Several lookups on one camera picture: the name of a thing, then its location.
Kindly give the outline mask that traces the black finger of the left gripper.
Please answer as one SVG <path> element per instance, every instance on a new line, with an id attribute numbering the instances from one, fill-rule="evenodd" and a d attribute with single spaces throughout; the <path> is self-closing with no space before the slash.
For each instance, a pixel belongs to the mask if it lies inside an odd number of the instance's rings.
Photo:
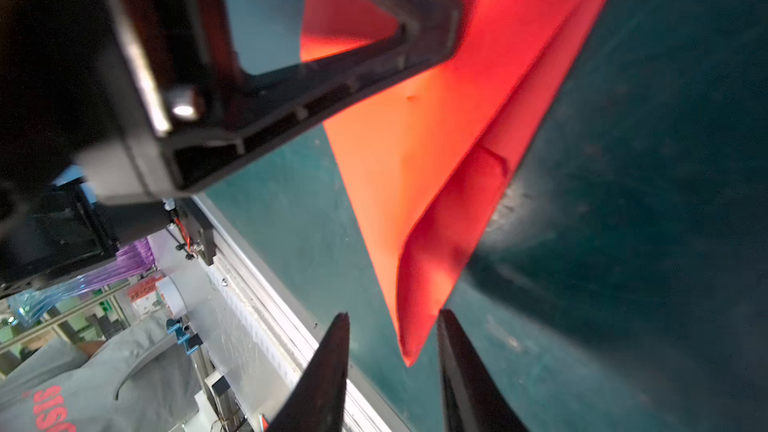
<path id="1" fill-rule="evenodd" d="M 392 35 L 250 74 L 225 0 L 99 0 L 109 124 L 89 151 L 95 195 L 129 204 L 198 193 L 454 54 L 460 0 L 369 1 L 396 20 Z"/>

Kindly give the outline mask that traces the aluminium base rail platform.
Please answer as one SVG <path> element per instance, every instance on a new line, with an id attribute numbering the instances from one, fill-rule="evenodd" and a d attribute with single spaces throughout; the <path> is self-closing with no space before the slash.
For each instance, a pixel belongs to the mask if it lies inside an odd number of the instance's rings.
<path id="1" fill-rule="evenodd" d="M 245 351 L 235 352 L 237 339 L 229 332 L 225 350 L 234 353 L 234 365 L 243 373 L 255 373 L 256 366 L 268 362 L 287 386 L 295 386 L 327 328 L 315 326 L 311 314 L 207 197 L 200 195 L 193 201 L 213 228 L 216 255 L 206 273 L 249 334 L 245 346 L 253 345 L 265 358 L 251 366 Z M 349 365 L 343 430 L 409 431 L 356 365 Z"/>

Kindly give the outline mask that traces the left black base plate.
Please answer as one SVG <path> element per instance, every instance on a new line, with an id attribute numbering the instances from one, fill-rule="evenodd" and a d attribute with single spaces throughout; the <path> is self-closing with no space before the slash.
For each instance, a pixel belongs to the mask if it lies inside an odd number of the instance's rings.
<path id="1" fill-rule="evenodd" d="M 180 232 L 187 259 L 200 259 L 212 266 L 216 255 L 214 226 L 198 204 L 191 198 L 178 199 L 170 215 Z"/>

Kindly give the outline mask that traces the red square paper sheet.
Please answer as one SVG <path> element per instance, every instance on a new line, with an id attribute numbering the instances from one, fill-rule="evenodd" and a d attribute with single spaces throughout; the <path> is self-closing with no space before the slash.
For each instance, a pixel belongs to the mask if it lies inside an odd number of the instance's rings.
<path id="1" fill-rule="evenodd" d="M 324 128 L 413 364 L 607 0 L 462 0 L 455 55 Z"/>

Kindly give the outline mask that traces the person in grey shirt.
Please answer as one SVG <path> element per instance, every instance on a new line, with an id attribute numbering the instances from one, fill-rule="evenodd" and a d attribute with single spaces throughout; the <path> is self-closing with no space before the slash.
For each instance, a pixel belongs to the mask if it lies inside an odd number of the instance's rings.
<path id="1" fill-rule="evenodd" d="M 198 411 L 192 360 L 158 312 L 106 341 L 50 340 L 1 382 L 4 431 L 170 431 Z"/>

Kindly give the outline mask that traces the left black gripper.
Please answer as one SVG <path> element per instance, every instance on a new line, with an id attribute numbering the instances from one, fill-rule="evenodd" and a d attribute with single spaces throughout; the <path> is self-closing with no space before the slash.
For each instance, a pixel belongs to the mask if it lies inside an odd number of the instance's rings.
<path id="1" fill-rule="evenodd" d="M 110 204 L 156 198 L 156 76 L 142 0 L 1 0 L 1 212 L 78 166 Z"/>

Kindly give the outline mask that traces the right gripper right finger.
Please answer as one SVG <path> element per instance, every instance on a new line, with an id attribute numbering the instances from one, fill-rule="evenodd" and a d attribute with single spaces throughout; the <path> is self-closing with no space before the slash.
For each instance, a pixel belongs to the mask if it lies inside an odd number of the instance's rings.
<path id="1" fill-rule="evenodd" d="M 455 314 L 437 320 L 444 426 L 447 431 L 525 431 Z"/>

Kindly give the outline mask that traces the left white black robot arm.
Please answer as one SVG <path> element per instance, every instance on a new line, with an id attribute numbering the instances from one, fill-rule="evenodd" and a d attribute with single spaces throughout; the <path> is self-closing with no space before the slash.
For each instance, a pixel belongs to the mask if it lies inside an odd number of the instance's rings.
<path id="1" fill-rule="evenodd" d="M 1 0 L 1 294 L 64 282 L 192 196 L 451 57 L 461 0 L 369 0 L 392 35 L 257 75 L 225 0 Z"/>

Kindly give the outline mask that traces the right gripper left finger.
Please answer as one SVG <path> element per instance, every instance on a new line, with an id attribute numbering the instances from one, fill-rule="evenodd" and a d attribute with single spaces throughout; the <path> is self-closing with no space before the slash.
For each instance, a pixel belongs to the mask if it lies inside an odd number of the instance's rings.
<path id="1" fill-rule="evenodd" d="M 267 432 L 343 430 L 349 340 L 349 315 L 339 313 Z"/>

